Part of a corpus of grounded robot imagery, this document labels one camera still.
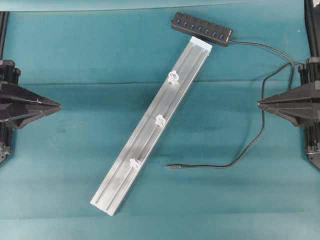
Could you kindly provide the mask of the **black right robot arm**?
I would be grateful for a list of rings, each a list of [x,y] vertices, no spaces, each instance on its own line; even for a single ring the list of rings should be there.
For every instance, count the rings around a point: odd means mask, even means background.
[[[258,102],[264,111],[304,129],[308,160],[320,167],[320,58],[310,57],[298,67],[301,86]]]

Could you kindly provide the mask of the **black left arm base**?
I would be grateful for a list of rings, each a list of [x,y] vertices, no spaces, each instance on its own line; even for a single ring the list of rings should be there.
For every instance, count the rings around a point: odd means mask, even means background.
[[[3,54],[4,54],[8,17],[9,17],[8,11],[0,12],[0,59],[1,60],[3,59]]]

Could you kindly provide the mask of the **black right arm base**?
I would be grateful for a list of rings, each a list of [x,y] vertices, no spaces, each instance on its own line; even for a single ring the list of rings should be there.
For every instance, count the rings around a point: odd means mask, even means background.
[[[320,56],[320,1],[304,1],[304,21],[307,32],[310,55]]]

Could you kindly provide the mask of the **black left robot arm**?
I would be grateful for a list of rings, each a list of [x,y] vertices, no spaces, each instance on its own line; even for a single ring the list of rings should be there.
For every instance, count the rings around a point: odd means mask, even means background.
[[[52,115],[61,105],[18,85],[21,71],[13,60],[0,61],[0,161],[3,162],[12,149],[14,130]]]

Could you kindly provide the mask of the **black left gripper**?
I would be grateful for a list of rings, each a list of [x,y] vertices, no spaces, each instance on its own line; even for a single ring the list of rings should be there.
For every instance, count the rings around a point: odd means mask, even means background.
[[[21,70],[13,60],[0,61],[0,98],[14,103],[1,104],[0,122],[13,129],[22,129],[27,124],[61,110],[61,104],[38,95],[18,84]]]

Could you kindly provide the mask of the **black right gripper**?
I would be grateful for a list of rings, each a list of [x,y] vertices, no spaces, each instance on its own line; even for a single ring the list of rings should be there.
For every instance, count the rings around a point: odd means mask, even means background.
[[[298,67],[301,86],[264,98],[258,107],[303,128],[320,122],[319,103],[282,103],[320,98],[320,58],[310,57]]]

